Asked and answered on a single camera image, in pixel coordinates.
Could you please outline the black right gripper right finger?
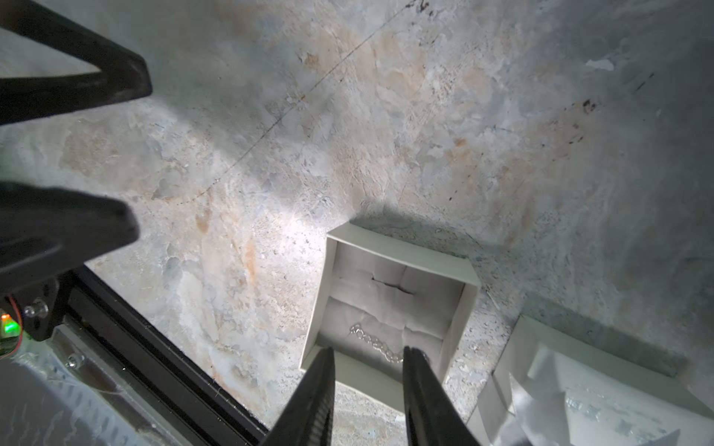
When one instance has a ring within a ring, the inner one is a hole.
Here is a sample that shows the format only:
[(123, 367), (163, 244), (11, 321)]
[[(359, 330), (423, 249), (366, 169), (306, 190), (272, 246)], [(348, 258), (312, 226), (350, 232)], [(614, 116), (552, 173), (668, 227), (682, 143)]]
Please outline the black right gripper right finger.
[(403, 399), (409, 445), (479, 445), (420, 349), (403, 350)]

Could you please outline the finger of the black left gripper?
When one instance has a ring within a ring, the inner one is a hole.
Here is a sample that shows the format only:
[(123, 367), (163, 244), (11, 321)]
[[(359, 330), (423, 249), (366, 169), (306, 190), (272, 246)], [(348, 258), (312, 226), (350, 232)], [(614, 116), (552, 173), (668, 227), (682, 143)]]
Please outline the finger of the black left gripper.
[(70, 271), (131, 245), (139, 223), (118, 200), (61, 188), (1, 183), (1, 291)]
[(3, 78), (3, 126), (152, 94), (152, 81), (143, 57), (35, 1), (3, 1), (1, 28), (98, 69), (88, 74)]

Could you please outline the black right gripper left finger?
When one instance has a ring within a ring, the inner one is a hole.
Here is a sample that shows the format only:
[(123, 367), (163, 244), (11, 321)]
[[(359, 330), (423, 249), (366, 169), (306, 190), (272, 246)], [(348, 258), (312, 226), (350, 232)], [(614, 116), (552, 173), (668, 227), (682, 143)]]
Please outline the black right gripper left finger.
[(273, 429), (260, 444), (329, 446), (334, 422), (335, 388), (334, 351), (332, 348), (321, 349)]

